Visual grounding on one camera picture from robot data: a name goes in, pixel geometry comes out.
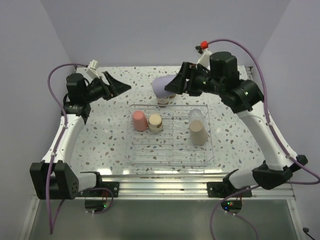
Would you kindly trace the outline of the tall beige cup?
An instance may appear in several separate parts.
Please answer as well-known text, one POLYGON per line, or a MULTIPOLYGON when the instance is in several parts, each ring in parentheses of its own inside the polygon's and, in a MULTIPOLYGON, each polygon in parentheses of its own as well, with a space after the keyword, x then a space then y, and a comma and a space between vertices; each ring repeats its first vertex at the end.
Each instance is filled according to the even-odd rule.
POLYGON ((193 120, 189 124, 190 139, 194 145, 201 146, 208 141, 208 133, 200 120, 193 120))

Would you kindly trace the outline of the purple cup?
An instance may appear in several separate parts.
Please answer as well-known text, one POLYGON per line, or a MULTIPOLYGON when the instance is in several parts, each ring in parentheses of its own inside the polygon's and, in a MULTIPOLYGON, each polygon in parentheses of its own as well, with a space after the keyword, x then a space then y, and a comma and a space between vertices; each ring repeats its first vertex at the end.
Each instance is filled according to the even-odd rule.
POLYGON ((156 77, 152 82, 152 90, 158 99, 165 99, 174 96, 175 93, 165 90, 165 86, 168 85, 176 75, 165 75, 156 77))

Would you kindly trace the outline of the pink cup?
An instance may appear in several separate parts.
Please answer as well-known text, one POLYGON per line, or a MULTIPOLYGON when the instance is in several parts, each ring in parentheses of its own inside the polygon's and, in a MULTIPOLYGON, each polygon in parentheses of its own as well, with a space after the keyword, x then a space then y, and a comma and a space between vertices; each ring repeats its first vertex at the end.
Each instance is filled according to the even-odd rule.
POLYGON ((143 132, 148 128, 148 120, 146 115, 140 111, 137 110, 132 115, 132 123, 133 127, 136 131, 143 132))

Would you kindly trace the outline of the clear glass tumbler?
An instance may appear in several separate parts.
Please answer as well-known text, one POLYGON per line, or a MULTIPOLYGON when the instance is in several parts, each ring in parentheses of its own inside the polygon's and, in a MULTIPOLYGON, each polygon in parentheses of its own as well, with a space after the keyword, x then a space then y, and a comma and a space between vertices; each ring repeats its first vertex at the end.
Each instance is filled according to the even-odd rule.
POLYGON ((205 122, 205 116, 202 114, 200 109, 194 108, 194 109, 189 111, 188 120, 189 120, 190 123, 193 122, 193 121, 200 121, 200 122, 204 123, 205 122))

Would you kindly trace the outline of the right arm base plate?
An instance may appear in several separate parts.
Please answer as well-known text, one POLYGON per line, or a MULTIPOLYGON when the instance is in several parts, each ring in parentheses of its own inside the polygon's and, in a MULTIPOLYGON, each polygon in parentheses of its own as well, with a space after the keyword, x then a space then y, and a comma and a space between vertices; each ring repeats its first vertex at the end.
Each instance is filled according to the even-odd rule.
POLYGON ((229 195, 239 192, 241 189, 236 189, 228 183, 220 182, 207 182, 207 194, 209 198, 226 198, 229 195))

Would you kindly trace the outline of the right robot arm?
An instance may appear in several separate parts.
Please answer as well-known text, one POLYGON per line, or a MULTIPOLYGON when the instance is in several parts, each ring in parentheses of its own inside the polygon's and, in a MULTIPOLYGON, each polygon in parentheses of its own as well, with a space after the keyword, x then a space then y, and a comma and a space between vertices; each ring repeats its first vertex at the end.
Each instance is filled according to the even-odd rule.
POLYGON ((307 164, 306 156, 298 155, 287 145, 264 109, 264 95, 258 85, 240 78, 234 55, 227 51, 215 52, 209 57, 209 66, 207 69, 200 63, 183 62, 176 77, 164 89, 194 97, 202 93, 218 95, 222 103, 244 122, 257 142, 264 156, 263 163, 254 169, 230 172, 223 179, 223 192, 232 197, 247 186, 259 185, 271 190, 286 183, 294 172, 307 164))

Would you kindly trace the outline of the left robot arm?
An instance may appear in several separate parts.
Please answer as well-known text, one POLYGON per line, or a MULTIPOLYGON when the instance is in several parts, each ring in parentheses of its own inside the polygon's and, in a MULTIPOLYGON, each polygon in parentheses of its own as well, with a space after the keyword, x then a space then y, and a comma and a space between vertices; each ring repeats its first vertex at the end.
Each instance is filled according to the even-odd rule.
POLYGON ((98 172, 75 173, 70 160, 76 141, 91 112, 91 103, 99 99, 111 100, 131 89, 131 86, 103 72, 106 82, 96 77, 90 83, 81 73, 66 78, 68 101, 64 102, 58 131, 40 162, 30 166, 30 176, 40 200, 73 200, 87 190, 92 196, 103 193, 104 184, 98 172))

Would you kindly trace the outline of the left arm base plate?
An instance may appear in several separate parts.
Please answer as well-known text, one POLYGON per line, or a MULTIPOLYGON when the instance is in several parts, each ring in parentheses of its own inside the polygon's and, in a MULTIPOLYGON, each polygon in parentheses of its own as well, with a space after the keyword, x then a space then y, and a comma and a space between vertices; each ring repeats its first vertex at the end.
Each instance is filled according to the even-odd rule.
POLYGON ((93 197, 107 197, 117 198, 119 195, 120 183, 118 181, 103 181, 98 186, 83 190, 77 193, 76 197, 93 198, 93 197))

